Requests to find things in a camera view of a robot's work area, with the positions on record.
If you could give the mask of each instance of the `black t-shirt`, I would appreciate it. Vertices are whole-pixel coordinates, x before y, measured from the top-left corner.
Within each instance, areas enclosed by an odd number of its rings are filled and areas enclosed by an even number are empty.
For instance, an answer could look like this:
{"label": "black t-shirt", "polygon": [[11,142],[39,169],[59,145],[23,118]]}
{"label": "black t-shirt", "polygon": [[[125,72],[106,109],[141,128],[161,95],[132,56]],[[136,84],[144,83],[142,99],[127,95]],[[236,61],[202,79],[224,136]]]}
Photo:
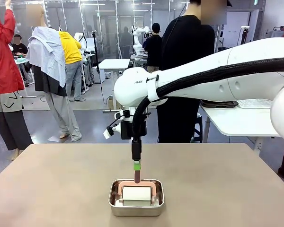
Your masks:
{"label": "black t-shirt", "polygon": [[24,53],[27,54],[27,46],[25,46],[23,43],[20,43],[19,45],[17,44],[12,44],[12,47],[14,48],[13,53]]}
{"label": "black t-shirt", "polygon": [[160,66],[162,37],[153,35],[147,38],[144,50],[147,51],[147,66]]}
{"label": "black t-shirt", "polygon": [[210,25],[201,25],[201,21],[193,15],[179,17],[175,25],[176,20],[168,25],[163,36],[161,70],[178,67],[214,53],[215,34]]}

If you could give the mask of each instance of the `black stool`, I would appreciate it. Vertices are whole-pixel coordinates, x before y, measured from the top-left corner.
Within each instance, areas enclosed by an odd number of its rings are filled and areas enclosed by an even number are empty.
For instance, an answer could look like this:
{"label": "black stool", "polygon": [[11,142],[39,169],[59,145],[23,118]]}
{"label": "black stool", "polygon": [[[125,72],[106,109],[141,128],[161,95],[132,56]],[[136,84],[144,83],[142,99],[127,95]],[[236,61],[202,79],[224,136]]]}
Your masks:
{"label": "black stool", "polygon": [[195,137],[195,135],[194,135],[194,137],[191,139],[191,142],[198,142],[199,141],[200,143],[202,143],[203,142],[203,124],[202,124],[202,115],[199,114],[199,113],[198,113],[197,119],[195,121],[195,125],[196,124],[199,124],[200,130],[195,128],[195,133],[198,136]]}

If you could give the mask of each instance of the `red jacket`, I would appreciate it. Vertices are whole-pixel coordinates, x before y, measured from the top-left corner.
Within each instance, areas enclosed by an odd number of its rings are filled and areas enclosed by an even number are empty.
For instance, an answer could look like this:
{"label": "red jacket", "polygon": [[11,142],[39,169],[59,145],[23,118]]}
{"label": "red jacket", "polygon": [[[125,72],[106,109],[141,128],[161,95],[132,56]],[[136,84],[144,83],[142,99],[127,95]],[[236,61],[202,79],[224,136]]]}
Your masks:
{"label": "red jacket", "polygon": [[16,20],[11,10],[5,11],[0,22],[0,94],[23,90],[23,82],[8,44],[14,36]]}

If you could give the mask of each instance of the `person in yellow hoodie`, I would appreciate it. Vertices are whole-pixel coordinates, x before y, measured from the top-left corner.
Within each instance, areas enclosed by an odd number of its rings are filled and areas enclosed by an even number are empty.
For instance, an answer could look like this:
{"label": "person in yellow hoodie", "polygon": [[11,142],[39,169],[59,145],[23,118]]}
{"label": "person in yellow hoodie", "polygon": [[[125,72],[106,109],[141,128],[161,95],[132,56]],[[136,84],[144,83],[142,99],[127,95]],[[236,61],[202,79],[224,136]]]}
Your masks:
{"label": "person in yellow hoodie", "polygon": [[68,32],[59,32],[62,47],[65,55],[65,75],[66,75],[66,94],[71,96],[72,82],[75,85],[74,100],[81,99],[81,73],[82,56],[79,51],[81,44],[75,40]]}

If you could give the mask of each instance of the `person in red jacket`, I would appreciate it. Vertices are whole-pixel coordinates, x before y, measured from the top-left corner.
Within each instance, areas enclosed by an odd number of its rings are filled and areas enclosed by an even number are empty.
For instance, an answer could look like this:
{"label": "person in red jacket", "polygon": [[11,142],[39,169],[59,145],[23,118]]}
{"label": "person in red jacket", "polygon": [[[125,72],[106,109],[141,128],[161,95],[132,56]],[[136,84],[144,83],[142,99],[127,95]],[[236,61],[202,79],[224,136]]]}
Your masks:
{"label": "person in red jacket", "polygon": [[16,25],[10,2],[5,1],[4,24],[0,22],[0,134],[8,150],[15,150],[13,160],[33,142],[24,121],[18,93],[24,89],[23,81],[8,45]]}

